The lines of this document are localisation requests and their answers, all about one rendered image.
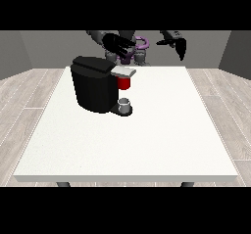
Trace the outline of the small grey cup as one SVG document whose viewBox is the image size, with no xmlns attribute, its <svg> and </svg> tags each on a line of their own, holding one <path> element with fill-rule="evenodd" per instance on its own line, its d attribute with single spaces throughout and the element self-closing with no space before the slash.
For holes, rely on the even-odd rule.
<svg viewBox="0 0 251 234">
<path fill-rule="evenodd" d="M 118 101 L 119 104 L 119 112 L 122 114 L 126 114 L 130 110 L 130 101 L 128 98 L 121 98 Z"/>
</svg>

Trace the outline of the red pod holder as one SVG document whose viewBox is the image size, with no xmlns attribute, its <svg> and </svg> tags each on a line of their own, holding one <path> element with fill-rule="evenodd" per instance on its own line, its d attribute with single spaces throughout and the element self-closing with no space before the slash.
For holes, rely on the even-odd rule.
<svg viewBox="0 0 251 234">
<path fill-rule="evenodd" d="M 121 90 L 127 90 L 130 88 L 130 79 L 124 77 L 117 77 L 118 88 Z"/>
</svg>

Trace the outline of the pale grey machine lid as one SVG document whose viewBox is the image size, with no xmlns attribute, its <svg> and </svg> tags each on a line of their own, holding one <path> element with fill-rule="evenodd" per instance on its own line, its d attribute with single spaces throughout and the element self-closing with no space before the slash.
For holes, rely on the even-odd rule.
<svg viewBox="0 0 251 234">
<path fill-rule="evenodd" d="M 135 73 L 136 73 L 135 69 L 126 68 L 123 66 L 115 66 L 111 70 L 111 75 L 124 78 L 131 78 Z"/>
</svg>

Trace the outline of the black coffee machine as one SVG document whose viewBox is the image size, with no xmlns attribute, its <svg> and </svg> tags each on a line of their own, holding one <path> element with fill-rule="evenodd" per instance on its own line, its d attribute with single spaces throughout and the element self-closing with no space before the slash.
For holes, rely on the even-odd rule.
<svg viewBox="0 0 251 234">
<path fill-rule="evenodd" d="M 78 104 L 99 114 L 113 113 L 121 117 L 132 114 L 132 106 L 126 114 L 119 112 L 117 76 L 111 75 L 115 63 L 96 57 L 78 56 L 73 59 L 71 73 Z"/>
</svg>

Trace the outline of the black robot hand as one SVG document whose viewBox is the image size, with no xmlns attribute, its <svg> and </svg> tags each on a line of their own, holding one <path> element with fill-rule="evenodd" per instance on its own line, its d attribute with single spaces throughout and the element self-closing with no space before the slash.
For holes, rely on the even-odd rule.
<svg viewBox="0 0 251 234">
<path fill-rule="evenodd" d="M 179 59 L 182 61 L 186 53 L 186 40 L 184 38 L 164 39 L 157 42 L 157 45 L 170 45 L 176 49 Z"/>
<path fill-rule="evenodd" d="M 102 39 L 103 46 L 109 52 L 115 53 L 122 58 L 126 57 L 127 49 L 135 43 L 114 33 L 106 33 Z"/>
</svg>

